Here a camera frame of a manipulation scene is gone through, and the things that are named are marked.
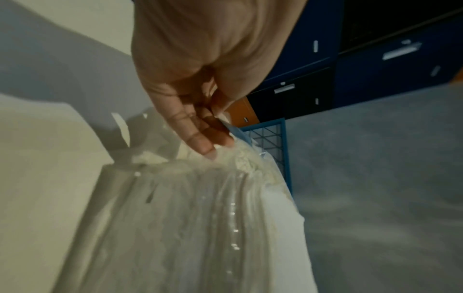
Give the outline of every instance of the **human hand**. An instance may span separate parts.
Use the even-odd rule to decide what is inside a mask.
[[[233,138],[215,117],[274,66],[306,0],[136,0],[132,57],[156,110],[193,150]],[[218,89],[209,96],[211,84]]]

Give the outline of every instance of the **blue cabinet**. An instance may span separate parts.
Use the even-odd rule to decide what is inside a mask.
[[[343,0],[308,0],[262,86],[276,84],[334,62],[339,49],[342,7]]]
[[[448,82],[463,66],[463,16],[340,56],[334,107]]]

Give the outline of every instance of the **gray floor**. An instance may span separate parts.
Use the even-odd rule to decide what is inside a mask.
[[[286,122],[320,293],[462,292],[463,83]]]

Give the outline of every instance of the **black drawer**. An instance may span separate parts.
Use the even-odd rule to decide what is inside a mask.
[[[334,70],[325,68],[248,96],[260,122],[294,118],[332,108]]]

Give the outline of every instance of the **drawer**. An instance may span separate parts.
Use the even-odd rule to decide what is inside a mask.
[[[348,56],[336,66],[334,107],[450,81],[463,65],[463,17]]]
[[[248,100],[261,122],[294,118],[332,108],[334,70],[326,68],[252,93]]]

